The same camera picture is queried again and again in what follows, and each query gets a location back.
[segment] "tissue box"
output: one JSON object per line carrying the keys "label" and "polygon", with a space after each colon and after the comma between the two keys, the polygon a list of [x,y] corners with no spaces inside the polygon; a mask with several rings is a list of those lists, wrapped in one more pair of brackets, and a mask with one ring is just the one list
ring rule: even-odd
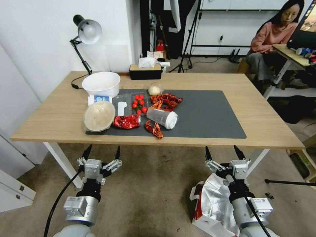
{"label": "tissue box", "polygon": [[161,65],[155,64],[153,68],[138,68],[137,64],[132,64],[129,74],[132,80],[158,80],[161,79]]}

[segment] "clear plastic cup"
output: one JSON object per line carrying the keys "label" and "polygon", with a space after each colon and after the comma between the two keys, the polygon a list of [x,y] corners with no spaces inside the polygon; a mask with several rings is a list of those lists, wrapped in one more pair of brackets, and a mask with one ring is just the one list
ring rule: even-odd
{"label": "clear plastic cup", "polygon": [[173,129],[178,122],[178,115],[171,111],[164,111],[154,108],[148,108],[147,118],[163,125],[166,129]]}

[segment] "plastic bowl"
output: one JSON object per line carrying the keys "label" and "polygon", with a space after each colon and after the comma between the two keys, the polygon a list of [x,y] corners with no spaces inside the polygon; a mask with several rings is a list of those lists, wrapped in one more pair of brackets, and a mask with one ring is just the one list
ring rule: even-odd
{"label": "plastic bowl", "polygon": [[110,128],[114,116],[114,105],[107,101],[100,101],[86,109],[83,122],[89,131],[101,132]]}
{"label": "plastic bowl", "polygon": [[97,72],[83,80],[82,88],[89,95],[115,97],[119,93],[120,80],[120,76],[114,72]]}

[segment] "white table leg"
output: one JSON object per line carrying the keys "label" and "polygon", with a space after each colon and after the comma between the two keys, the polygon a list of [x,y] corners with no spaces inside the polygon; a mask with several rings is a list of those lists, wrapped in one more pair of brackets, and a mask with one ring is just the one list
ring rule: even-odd
{"label": "white table leg", "polygon": [[[75,169],[72,167],[71,163],[65,156],[60,146],[57,143],[48,143],[48,142],[44,142],[44,145],[47,147],[47,149],[55,158],[55,160],[58,162],[58,164],[61,166],[61,168],[65,171],[68,177],[72,179],[77,173],[77,171],[75,171]],[[77,176],[74,179],[73,184],[76,186],[76,188],[81,188],[82,186],[81,178]]]}
{"label": "white table leg", "polygon": [[272,92],[274,91],[274,89],[276,88],[277,84],[280,82],[280,80],[282,79],[284,73],[286,72],[286,70],[288,69],[288,67],[290,66],[291,61],[287,60],[284,64],[284,66],[282,67],[282,69],[280,70],[279,74],[277,75],[277,77],[274,79],[274,81],[271,83],[271,85],[268,87],[268,89],[266,90],[266,92],[263,94],[263,97],[267,100],[270,95],[272,94]]}
{"label": "white table leg", "polygon": [[250,173],[256,168],[256,166],[260,163],[260,161],[264,158],[264,156],[269,152],[270,149],[260,149],[255,150],[249,159],[251,159],[251,165],[248,168],[247,177]]}

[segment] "desk lamp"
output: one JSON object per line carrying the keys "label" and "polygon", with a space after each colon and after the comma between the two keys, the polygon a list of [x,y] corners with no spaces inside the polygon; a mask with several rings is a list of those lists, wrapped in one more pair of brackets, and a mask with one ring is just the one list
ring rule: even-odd
{"label": "desk lamp", "polygon": [[77,45],[80,43],[85,43],[85,44],[96,43],[101,37],[102,28],[98,22],[96,22],[94,20],[85,20],[81,15],[75,15],[73,17],[73,22],[78,27],[78,36],[76,36],[74,39],[70,40],[70,43],[73,46],[73,48],[75,49],[79,58],[81,59],[83,66],[88,71],[88,74],[91,75],[92,68],[82,58],[81,54],[79,53],[79,51],[77,49]]}

